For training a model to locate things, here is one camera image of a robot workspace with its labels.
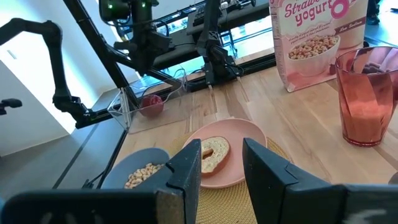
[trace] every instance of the clear acrylic container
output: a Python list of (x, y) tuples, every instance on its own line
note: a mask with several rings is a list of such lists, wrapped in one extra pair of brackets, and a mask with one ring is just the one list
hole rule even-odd
[(146, 88), (140, 94), (139, 108), (128, 107), (129, 100), (121, 89), (108, 106), (108, 112), (129, 133), (188, 119), (193, 108), (192, 95), (187, 93), (187, 74), (180, 73), (178, 86), (166, 81)]

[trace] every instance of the wooden table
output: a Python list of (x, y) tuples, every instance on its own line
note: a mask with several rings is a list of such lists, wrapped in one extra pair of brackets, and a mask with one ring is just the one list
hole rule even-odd
[(341, 136), (336, 89), (332, 80), (287, 93), (273, 67), (245, 76), (241, 82), (215, 86), (213, 96), (209, 89), (191, 93), (196, 107), (189, 119), (128, 134), (115, 164), (136, 150), (168, 146), (185, 133), (234, 117), (256, 123), (295, 165), (323, 180), (388, 183), (398, 169), (398, 117), (392, 118), (379, 146), (352, 146)]

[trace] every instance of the blue plate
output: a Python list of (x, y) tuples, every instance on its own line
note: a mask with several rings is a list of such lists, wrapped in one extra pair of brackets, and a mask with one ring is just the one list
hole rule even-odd
[(150, 162), (153, 165), (165, 164), (169, 159), (169, 154), (159, 148), (148, 148), (134, 152), (113, 167), (108, 176), (106, 176), (101, 188), (123, 189), (129, 175), (136, 170), (145, 168), (145, 165)]

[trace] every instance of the pink plate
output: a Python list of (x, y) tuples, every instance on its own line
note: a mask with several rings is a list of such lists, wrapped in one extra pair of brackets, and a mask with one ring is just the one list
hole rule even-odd
[(211, 177), (202, 177), (202, 187), (219, 189), (230, 187), (244, 180), (242, 146), (243, 138), (252, 138), (263, 146), (267, 146), (267, 139), (261, 129), (245, 119), (224, 119), (208, 124), (192, 134), (185, 142), (186, 146), (192, 139), (206, 139), (221, 136), (227, 139), (231, 146), (231, 153), (226, 165)]

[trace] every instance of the strawberry yogurt cereal box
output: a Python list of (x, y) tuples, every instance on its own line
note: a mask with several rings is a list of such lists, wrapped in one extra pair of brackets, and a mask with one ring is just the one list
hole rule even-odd
[(336, 58), (363, 47), (368, 0), (270, 0), (279, 75), (292, 92), (336, 78)]

